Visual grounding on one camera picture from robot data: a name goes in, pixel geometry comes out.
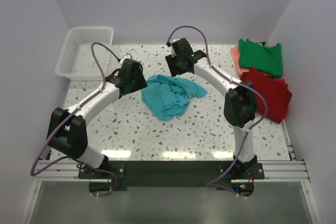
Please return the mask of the white plastic basket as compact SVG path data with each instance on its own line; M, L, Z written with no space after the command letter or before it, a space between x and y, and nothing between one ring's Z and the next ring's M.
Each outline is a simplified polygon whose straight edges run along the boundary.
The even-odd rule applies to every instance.
M101 80L107 73L114 30L106 26L81 26L70 29L62 46L55 74L71 81Z

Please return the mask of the turquoise t shirt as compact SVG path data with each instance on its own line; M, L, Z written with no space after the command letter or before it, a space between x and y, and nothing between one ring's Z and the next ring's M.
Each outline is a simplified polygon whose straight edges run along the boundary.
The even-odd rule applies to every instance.
M201 85L180 77L157 74L149 77L146 83L147 87L141 90L141 99L163 121L183 115L192 98L207 95Z

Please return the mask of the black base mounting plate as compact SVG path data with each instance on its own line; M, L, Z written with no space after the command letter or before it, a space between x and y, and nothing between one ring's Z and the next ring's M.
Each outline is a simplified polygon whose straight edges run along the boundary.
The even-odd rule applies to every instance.
M265 179L261 163L230 161L108 161L102 170L78 164L79 179L91 193L126 191L130 187L206 187L250 196L254 182Z

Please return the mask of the red folded t shirt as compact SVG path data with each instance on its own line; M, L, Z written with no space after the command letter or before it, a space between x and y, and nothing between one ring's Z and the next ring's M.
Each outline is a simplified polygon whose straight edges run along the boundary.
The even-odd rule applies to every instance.
M278 114L279 91L281 88L278 87L278 83L275 81L276 79L272 79L255 68L251 68L249 72L243 73L240 79L243 82L252 82L255 90L267 103L268 110L266 118L280 124L283 121L281 115Z

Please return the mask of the pink folded t shirt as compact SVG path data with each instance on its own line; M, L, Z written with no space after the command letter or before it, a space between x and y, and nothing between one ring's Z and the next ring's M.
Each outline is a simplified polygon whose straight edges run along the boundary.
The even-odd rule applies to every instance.
M246 68L241 68L240 64L239 64L239 47L238 46L234 46L230 49L230 55L232 57L232 60L234 62L234 67L235 67L235 71L236 74L240 77L243 73L245 72L249 72L249 69Z

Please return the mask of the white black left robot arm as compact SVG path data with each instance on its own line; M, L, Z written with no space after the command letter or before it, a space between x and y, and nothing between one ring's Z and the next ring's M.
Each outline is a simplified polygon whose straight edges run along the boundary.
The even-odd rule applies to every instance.
M108 174L108 158L89 144L87 126L107 106L122 96L147 87L140 62L127 58L82 101L66 109L56 108L49 123L48 145L90 166L97 178Z

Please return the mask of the green folded t shirt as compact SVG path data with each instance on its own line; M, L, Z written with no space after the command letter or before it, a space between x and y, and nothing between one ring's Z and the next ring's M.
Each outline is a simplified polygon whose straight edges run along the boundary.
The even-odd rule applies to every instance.
M282 76L282 47L280 43L273 47L267 47L249 39L240 39L238 49L240 67L245 69L253 67L271 76Z

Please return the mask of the aluminium front rail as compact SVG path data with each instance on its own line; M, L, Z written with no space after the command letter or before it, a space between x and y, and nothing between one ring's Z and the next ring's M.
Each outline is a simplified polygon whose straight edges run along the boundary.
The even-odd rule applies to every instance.
M261 161L263 182L309 182L304 161ZM79 169L74 161L60 161L35 177L39 181L70 182L78 180Z

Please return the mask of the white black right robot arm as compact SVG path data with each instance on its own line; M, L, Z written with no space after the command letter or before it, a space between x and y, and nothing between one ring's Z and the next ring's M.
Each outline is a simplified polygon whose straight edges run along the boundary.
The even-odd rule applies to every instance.
M234 130L234 173L239 178L246 178L257 164L251 129L256 117L257 99L252 83L240 83L210 65L206 53L193 51L185 38L167 42L166 45L171 49L171 54L165 60L173 77L184 73L195 74L224 96L224 118Z

